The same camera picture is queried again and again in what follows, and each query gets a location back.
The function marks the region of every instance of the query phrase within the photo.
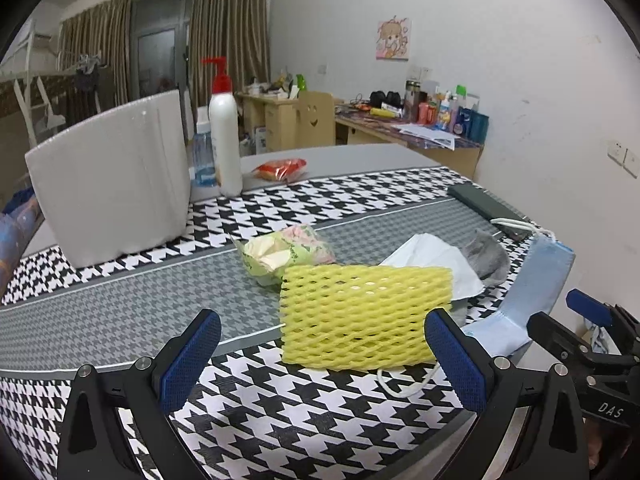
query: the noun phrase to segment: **black and white houndstooth tablecloth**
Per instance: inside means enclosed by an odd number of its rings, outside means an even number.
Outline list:
[[[2,298],[5,308],[28,306],[60,289],[82,287],[210,248],[231,238],[297,222],[321,227],[446,196],[466,178],[447,168],[317,178],[190,206],[185,234],[163,247],[87,269],[73,269],[59,248],[20,263]],[[499,306],[516,278],[529,241],[501,242],[512,259],[501,286],[470,300],[467,321]],[[213,478],[366,478],[428,441],[462,408],[442,373],[409,399],[386,394],[375,373],[308,370],[281,361],[279,340],[212,358],[186,405],[172,421]],[[424,377],[429,366],[400,368],[390,386]],[[38,478],[55,478],[58,431],[70,381],[1,377],[0,422]],[[121,411],[130,443],[148,478],[160,478],[140,442],[130,412]]]

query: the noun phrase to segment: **paper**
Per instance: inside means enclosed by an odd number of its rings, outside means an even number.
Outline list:
[[[447,267],[453,272],[453,300],[472,298],[484,285],[460,250],[437,236],[414,235],[380,265],[390,267]]]
[[[449,132],[432,130],[426,126],[420,126],[420,124],[395,124],[394,127],[404,134],[430,140],[443,148],[456,149],[456,136]]]

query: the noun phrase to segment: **white foam box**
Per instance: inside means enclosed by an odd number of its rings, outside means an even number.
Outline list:
[[[190,178],[179,99],[176,90],[112,108],[26,154],[38,202],[74,267],[184,232]]]

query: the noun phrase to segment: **green bottle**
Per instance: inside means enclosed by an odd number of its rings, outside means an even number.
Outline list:
[[[303,90],[306,90],[305,77],[302,74],[296,74],[296,77],[298,78],[298,90],[300,90],[301,92]]]

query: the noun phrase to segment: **white tissue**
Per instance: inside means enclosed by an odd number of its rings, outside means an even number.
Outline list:
[[[472,298],[484,285],[460,250],[437,236],[414,235],[380,265],[390,267],[448,267],[453,272],[453,300]]]

